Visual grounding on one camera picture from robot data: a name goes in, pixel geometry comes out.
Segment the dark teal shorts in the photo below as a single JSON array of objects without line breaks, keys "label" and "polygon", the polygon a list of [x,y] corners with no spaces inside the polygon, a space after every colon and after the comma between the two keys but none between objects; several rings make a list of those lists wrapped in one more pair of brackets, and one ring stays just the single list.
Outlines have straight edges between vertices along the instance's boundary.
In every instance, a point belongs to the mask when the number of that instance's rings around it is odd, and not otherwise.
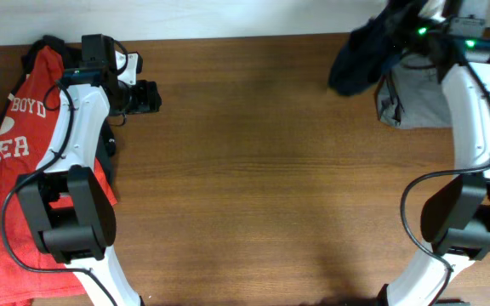
[{"label": "dark teal shorts", "polygon": [[399,61],[425,1],[389,1],[366,25],[353,30],[336,56],[328,87],[342,96],[361,94]]}]

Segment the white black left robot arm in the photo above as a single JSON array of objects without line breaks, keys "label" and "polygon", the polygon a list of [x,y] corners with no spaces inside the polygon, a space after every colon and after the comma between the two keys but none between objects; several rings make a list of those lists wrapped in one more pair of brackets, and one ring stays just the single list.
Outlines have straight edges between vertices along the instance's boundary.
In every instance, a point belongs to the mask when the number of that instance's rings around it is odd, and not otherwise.
[{"label": "white black left robot arm", "polygon": [[108,116],[159,111],[157,84],[138,79],[143,60],[102,34],[82,37],[82,59],[55,86],[53,136],[33,173],[18,177],[19,200],[37,249],[73,273],[95,305],[141,305],[114,249],[117,220],[94,175],[98,139]]}]

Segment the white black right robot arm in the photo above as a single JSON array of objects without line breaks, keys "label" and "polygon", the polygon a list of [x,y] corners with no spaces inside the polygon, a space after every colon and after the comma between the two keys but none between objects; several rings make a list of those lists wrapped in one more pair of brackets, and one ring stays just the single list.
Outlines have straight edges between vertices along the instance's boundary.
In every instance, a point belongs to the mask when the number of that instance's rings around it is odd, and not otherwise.
[{"label": "white black right robot arm", "polygon": [[449,283],[490,253],[490,40],[485,1],[390,2],[388,36],[427,57],[451,116],[454,167],[425,204],[417,247],[381,305],[438,305]]}]

